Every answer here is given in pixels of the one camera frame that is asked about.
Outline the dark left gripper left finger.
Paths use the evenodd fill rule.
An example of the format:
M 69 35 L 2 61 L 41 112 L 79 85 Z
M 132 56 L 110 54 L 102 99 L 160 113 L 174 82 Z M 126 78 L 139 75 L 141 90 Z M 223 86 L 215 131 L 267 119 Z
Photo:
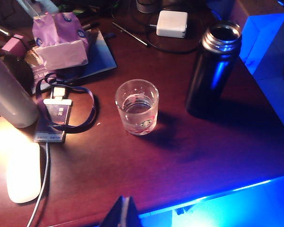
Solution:
M 125 216 L 126 205 L 125 197 L 120 196 L 112 208 L 109 210 L 103 221 L 101 222 L 101 227 L 121 227 L 122 218 Z

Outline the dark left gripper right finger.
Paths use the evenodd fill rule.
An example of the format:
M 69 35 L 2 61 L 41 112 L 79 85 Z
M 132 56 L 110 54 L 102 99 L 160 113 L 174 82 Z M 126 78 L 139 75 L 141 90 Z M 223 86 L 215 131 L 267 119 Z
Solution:
M 142 227 L 142 223 L 139 218 L 138 210 L 134 203 L 133 197 L 127 198 L 125 212 L 125 226 L 126 227 Z

